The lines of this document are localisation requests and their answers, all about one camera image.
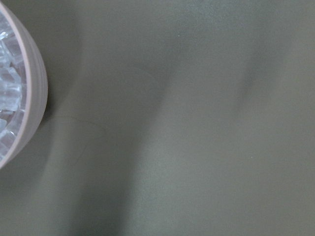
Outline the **pink bowl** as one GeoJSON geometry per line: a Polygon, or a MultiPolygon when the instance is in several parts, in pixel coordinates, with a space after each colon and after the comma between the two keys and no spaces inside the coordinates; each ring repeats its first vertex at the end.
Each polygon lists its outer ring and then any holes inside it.
{"type": "Polygon", "coordinates": [[[43,118],[48,98],[47,73],[40,51],[20,20],[4,3],[1,3],[0,30],[5,28],[13,30],[22,52],[26,74],[26,103],[17,138],[7,155],[0,159],[2,168],[25,147],[35,134],[43,118]]]}

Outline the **clear ice cubes pile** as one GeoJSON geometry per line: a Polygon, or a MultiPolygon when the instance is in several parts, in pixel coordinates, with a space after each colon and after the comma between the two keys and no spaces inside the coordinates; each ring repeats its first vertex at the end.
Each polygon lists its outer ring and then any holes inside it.
{"type": "Polygon", "coordinates": [[[0,158],[17,138],[25,112],[26,74],[22,52],[12,29],[0,31],[0,158]]]}

